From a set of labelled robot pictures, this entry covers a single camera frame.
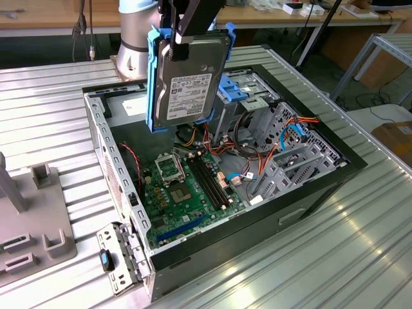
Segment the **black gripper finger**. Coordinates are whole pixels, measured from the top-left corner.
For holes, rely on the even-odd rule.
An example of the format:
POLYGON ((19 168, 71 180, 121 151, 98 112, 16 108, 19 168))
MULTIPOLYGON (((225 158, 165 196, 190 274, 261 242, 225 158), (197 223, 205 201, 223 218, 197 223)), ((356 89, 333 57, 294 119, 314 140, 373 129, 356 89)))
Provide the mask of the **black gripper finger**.
POLYGON ((193 37, 206 33, 225 1, 169 1, 169 4, 171 38, 168 59, 185 61, 189 56, 189 43, 193 37))
POLYGON ((174 29, 175 8, 173 0, 159 0, 160 28, 174 29))

